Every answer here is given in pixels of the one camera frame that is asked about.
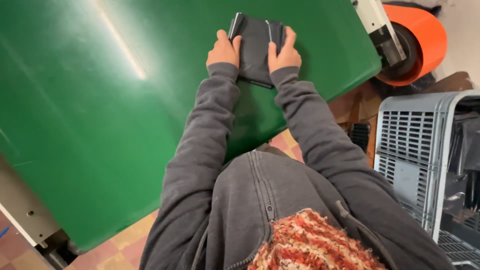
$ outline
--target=green table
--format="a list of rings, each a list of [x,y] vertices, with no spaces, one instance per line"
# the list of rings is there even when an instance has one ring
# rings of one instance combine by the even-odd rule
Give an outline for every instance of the green table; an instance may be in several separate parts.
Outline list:
[[[0,2],[0,151],[82,250],[159,205],[216,31],[235,12],[298,34],[326,99],[377,74],[350,0]],[[239,82],[227,159],[285,129],[275,90]]]

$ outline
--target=person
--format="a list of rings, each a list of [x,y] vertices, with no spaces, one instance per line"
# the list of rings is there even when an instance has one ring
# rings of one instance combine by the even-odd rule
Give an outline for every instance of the person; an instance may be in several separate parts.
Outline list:
[[[305,164],[254,150],[223,166],[240,96],[241,37],[230,43],[219,30],[217,38],[209,78],[166,167],[141,270],[453,269],[368,167],[313,83],[299,81],[302,60],[290,27],[278,55],[269,44],[268,67]]]

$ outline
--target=person's right hand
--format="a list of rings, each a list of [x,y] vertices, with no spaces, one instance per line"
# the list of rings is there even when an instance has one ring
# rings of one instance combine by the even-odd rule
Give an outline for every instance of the person's right hand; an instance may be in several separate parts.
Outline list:
[[[293,48],[297,34],[295,34],[295,32],[293,32],[292,28],[289,26],[285,28],[285,33],[287,34],[287,37],[285,38],[285,44],[283,45],[278,56],[276,54],[275,43],[270,42],[268,44],[268,68],[270,70],[270,74],[283,67],[301,66],[301,56],[297,50]]]

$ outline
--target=zipper pull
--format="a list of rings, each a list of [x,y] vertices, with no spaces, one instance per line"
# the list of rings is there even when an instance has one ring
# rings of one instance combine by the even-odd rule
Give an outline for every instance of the zipper pull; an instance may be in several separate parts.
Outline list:
[[[273,206],[267,205],[266,207],[267,210],[267,218],[270,222],[275,220],[275,213],[273,212]]]

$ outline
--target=black plastic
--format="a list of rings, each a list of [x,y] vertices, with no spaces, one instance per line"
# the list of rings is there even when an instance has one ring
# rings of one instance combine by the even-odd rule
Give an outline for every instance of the black plastic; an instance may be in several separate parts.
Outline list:
[[[242,36],[239,79],[273,88],[268,70],[268,43],[275,42],[278,54],[285,42],[285,26],[279,21],[254,19],[238,12],[228,32],[230,42],[238,35]]]

